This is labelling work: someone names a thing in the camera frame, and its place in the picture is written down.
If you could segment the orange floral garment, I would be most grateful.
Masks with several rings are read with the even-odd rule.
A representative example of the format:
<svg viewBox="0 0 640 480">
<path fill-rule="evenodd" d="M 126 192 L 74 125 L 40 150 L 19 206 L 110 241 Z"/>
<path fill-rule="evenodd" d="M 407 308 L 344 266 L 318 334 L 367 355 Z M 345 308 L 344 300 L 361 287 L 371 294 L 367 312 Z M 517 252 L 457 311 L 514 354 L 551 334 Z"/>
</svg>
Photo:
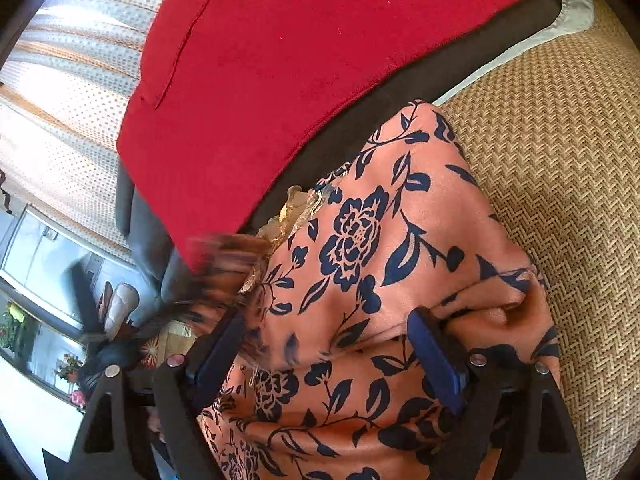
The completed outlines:
<svg viewBox="0 0 640 480">
<path fill-rule="evenodd" d="M 559 367 L 538 273 L 440 111 L 404 107 L 248 283 L 247 333 L 200 425 L 228 479 L 424 479 L 454 428 L 407 336 L 424 307 L 465 348 Z"/>
</svg>

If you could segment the dark leather sofa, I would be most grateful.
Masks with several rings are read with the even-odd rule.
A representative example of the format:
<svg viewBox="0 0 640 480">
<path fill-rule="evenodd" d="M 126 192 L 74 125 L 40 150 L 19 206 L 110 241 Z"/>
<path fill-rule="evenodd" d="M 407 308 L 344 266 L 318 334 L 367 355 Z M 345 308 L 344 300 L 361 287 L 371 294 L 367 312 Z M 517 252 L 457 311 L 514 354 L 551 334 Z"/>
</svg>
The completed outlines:
<svg viewBox="0 0 640 480">
<path fill-rule="evenodd" d="M 546 28 L 559 15 L 560 0 L 523 0 L 486 24 L 404 66 L 334 115 L 306 142 L 235 232 L 252 232 L 276 214 L 292 185 L 311 188 L 318 179 L 354 157 L 367 136 L 412 100 L 432 102 L 506 49 Z M 164 225 L 137 190 L 122 160 L 116 222 L 134 262 L 165 304 L 189 295 L 195 260 L 178 252 Z"/>
</svg>

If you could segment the glass display cabinet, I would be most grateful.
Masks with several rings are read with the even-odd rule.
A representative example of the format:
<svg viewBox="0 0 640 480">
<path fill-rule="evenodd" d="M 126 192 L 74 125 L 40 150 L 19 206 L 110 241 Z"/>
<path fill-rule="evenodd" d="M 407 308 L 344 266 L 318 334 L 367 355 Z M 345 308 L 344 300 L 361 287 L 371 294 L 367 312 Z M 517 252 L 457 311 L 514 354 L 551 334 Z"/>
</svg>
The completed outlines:
<svg viewBox="0 0 640 480">
<path fill-rule="evenodd" d="M 47 393 L 67 400 L 76 386 L 61 367 L 85 361 L 82 325 L 67 270 L 80 264 L 94 300 L 152 290 L 129 263 L 83 242 L 31 206 L 1 215 L 1 356 Z"/>
</svg>

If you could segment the woven rattan seat mat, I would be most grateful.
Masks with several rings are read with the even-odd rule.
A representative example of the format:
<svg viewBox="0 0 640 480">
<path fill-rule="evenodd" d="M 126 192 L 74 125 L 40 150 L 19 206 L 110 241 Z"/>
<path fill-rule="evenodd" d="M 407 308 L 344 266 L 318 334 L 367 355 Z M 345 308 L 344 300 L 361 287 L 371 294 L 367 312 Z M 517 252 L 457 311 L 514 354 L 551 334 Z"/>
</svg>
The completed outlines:
<svg viewBox="0 0 640 480">
<path fill-rule="evenodd" d="M 437 101 L 499 219 L 544 272 L 591 479 L 639 474 L 639 51 L 605 0 Z"/>
</svg>

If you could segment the striped dotted curtain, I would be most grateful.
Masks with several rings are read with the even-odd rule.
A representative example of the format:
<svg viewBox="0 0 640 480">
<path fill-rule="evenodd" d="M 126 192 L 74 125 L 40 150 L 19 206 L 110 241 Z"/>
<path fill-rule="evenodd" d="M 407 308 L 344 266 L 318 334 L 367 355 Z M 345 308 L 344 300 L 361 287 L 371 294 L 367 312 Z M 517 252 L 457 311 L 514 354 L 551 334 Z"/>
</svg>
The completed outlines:
<svg viewBox="0 0 640 480">
<path fill-rule="evenodd" d="M 44 0 L 1 69 L 4 188 L 122 260 L 116 141 L 162 2 Z"/>
</svg>

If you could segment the red cushion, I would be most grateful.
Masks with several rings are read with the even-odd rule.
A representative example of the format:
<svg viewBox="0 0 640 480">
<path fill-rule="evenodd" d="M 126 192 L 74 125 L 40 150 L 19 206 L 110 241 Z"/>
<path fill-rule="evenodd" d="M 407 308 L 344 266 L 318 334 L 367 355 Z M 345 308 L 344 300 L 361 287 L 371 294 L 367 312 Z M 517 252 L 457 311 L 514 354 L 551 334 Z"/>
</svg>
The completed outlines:
<svg viewBox="0 0 640 480">
<path fill-rule="evenodd" d="M 181 255 L 235 232 L 302 146 L 523 0 L 164 0 L 117 151 Z"/>
</svg>

